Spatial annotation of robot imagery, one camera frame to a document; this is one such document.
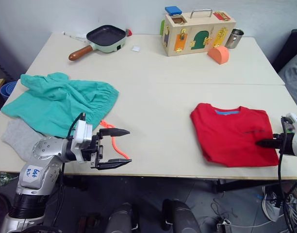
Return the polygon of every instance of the blue container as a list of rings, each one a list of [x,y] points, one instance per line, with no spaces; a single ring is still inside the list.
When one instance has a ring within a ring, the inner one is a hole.
[[[3,99],[6,101],[8,99],[8,97],[11,95],[13,89],[16,86],[17,81],[13,81],[10,83],[6,83],[4,84],[1,88],[0,88],[0,94],[2,95]]]

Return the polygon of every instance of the green door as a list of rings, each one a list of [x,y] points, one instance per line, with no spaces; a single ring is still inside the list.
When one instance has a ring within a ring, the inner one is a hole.
[[[205,38],[208,36],[209,36],[208,31],[201,31],[201,32],[197,33],[194,37],[195,45],[194,45],[194,47],[192,47],[192,50],[203,49],[205,47],[203,42],[204,42]]]

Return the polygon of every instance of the wooden toy box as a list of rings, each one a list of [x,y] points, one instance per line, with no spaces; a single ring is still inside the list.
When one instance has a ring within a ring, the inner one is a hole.
[[[225,45],[236,21],[226,12],[194,10],[181,15],[166,15],[163,31],[168,56],[207,52]]]

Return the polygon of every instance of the wooden handle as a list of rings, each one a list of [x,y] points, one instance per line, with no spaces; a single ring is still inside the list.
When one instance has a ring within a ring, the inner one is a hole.
[[[69,55],[69,60],[75,61],[80,57],[84,56],[85,54],[91,52],[92,50],[93,50],[92,47],[90,45],[87,45],[86,47],[71,53]]]

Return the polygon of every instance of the frying pan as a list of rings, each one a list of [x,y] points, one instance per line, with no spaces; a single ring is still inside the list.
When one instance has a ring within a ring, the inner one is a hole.
[[[121,49],[126,41],[126,32],[112,25],[103,25],[86,35],[89,45],[69,55],[69,60],[75,61],[85,54],[100,50],[102,52],[113,52]]]

